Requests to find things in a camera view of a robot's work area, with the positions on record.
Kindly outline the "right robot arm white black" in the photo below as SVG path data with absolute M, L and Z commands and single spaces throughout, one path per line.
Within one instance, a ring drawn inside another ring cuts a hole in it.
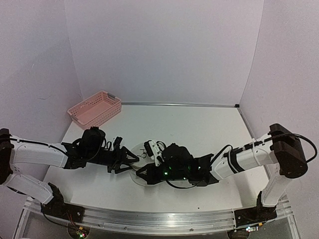
M 184 146 L 173 143 L 156 150 L 157 144 L 147 141 L 144 146 L 154 162 L 137 170 L 136 176 L 147 185 L 186 180 L 192 187 L 206 187 L 235 174 L 274 164 L 276 172 L 262 190 L 260 203 L 251 209 L 252 218 L 261 221 L 277 205 L 288 184 L 308 170 L 301 139 L 302 136 L 275 123 L 267 134 L 244 146 L 233 148 L 228 144 L 216 154 L 197 158 Z

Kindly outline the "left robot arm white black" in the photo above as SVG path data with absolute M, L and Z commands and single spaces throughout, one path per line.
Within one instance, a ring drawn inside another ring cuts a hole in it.
M 87 163 L 107 167 L 116 174 L 131 169 L 139 157 L 121 146 L 122 138 L 106 140 L 98 127 L 84 130 L 82 137 L 72 143 L 45 143 L 13 137 L 7 128 L 0 130 L 0 183 L 47 206 L 57 218 L 67 213 L 64 198 L 52 183 L 44 183 L 24 175 L 18 164 L 41 164 L 66 170 L 86 167 Z

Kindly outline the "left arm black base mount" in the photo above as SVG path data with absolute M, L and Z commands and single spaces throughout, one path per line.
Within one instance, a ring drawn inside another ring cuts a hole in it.
M 53 199 L 51 199 L 47 204 L 41 205 L 41 212 L 45 215 L 69 220 L 75 223 L 81 223 L 83 221 L 85 208 L 64 202 L 64 198 L 60 190 L 52 183 L 48 183 L 48 185 L 52 190 Z

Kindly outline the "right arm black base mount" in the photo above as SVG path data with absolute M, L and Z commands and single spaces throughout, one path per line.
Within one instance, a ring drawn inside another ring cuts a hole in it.
M 262 192 L 258 194 L 256 206 L 234 211 L 235 228 L 255 225 L 258 223 L 265 223 L 268 220 L 277 217 L 276 205 L 274 207 L 265 207 L 261 202 Z

